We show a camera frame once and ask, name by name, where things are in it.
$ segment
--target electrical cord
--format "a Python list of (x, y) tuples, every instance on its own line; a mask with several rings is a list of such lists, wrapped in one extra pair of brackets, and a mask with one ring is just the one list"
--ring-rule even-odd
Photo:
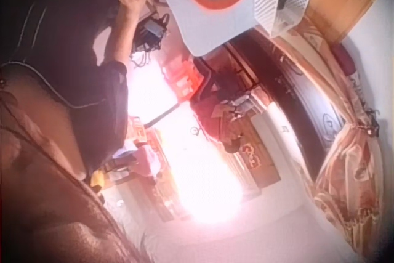
[[(145, 25), (150, 20), (154, 21), (158, 26), (163, 29), (163, 34), (161, 36), (157, 36), (145, 27)], [(153, 51), (159, 51), (161, 49), (161, 41), (164, 37), (165, 32), (167, 31), (169, 20), (170, 15), (164, 14), (159, 19), (150, 16), (139, 23), (139, 29), (136, 30), (135, 33), (135, 40), (137, 42), (135, 42), (134, 48), (132, 49), (132, 52), (129, 56), (130, 61), (137, 68), (142, 68), (148, 65), (151, 62), (150, 53)], [(135, 53), (134, 51), (143, 52), (141, 61), (135, 60), (135, 58), (133, 57), (133, 54)]]

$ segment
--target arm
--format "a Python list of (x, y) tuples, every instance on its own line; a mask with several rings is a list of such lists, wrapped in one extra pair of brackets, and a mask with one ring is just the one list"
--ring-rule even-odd
[(146, 0), (119, 1), (121, 5), (105, 49), (105, 61), (115, 60), (127, 65), (139, 15)]
[(105, 48), (104, 62), (119, 61), (127, 65), (138, 20), (139, 11), (129, 11), (121, 5)]

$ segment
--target man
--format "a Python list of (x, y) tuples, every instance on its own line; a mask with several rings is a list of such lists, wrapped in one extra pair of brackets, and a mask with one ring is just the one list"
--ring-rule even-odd
[[(144, 4), (145, 0), (0, 0), (5, 89), (60, 146), (79, 179), (123, 145), (125, 65)], [(93, 43), (109, 25), (113, 29), (105, 61), (97, 67)]]
[(226, 152), (236, 153), (242, 135), (234, 132), (231, 123), (239, 116), (238, 107), (222, 104), (212, 91), (216, 74), (202, 60), (194, 59), (194, 63), (204, 79), (190, 99), (190, 107), (210, 139), (223, 144)]
[[(78, 180), (72, 162), (74, 149), (84, 146), (82, 138), (78, 147), (72, 146), (71, 128), (80, 126), (70, 125), (70, 110), (96, 103), (102, 113), (94, 115), (110, 128), (93, 125), (99, 132), (92, 126), (88, 131), (101, 134), (103, 145), (96, 147), (108, 153), (113, 139), (122, 142), (116, 131), (122, 131), (123, 120), (117, 115), (124, 110), (127, 115), (127, 96), (117, 92), (125, 91), (125, 64), (145, 0), (119, 0), (107, 62), (95, 68), (89, 47), (107, 18), (95, 16), (97, 9), (104, 9), (101, 1), (107, 0), (0, 2), (1, 230), (6, 262), (143, 262), (92, 190)], [(94, 117), (90, 120), (97, 123)], [(87, 152), (81, 150), (85, 159)]]

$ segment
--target curtain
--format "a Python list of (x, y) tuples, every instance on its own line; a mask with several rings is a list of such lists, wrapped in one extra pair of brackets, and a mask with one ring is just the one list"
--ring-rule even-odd
[[(257, 30), (266, 35), (263, 29)], [(359, 254), (367, 256), (379, 227), (382, 158), (376, 129), (360, 98), (329, 49), (304, 18), (293, 30), (272, 39), (331, 101), (345, 120), (315, 183), (298, 170), (313, 201)]]

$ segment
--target table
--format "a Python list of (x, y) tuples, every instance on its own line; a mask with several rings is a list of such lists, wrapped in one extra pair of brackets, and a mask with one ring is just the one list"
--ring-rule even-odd
[(207, 10), (194, 0), (166, 0), (189, 51), (200, 57), (258, 25), (254, 0), (240, 0), (225, 10)]

